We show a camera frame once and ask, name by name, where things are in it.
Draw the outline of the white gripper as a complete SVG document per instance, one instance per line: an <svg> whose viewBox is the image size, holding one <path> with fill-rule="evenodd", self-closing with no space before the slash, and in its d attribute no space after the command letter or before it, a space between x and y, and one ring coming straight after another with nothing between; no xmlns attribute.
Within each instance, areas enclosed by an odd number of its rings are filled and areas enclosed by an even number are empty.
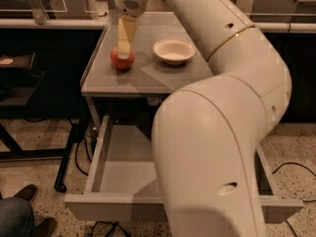
<svg viewBox="0 0 316 237"><path fill-rule="evenodd" d="M137 17L147 8L148 0L115 0L117 9L124 15L118 19L118 57L128 59L137 31Z"/></svg>

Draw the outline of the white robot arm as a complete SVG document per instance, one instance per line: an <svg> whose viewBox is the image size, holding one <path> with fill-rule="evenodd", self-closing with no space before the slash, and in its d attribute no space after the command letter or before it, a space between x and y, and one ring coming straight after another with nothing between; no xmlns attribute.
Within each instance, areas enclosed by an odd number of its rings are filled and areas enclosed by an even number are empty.
<svg viewBox="0 0 316 237"><path fill-rule="evenodd" d="M143 8L115 0L133 17ZM166 0L213 74L170 95L152 127L152 154L173 237L267 237L255 151L291 96L288 68L229 0Z"/></svg>

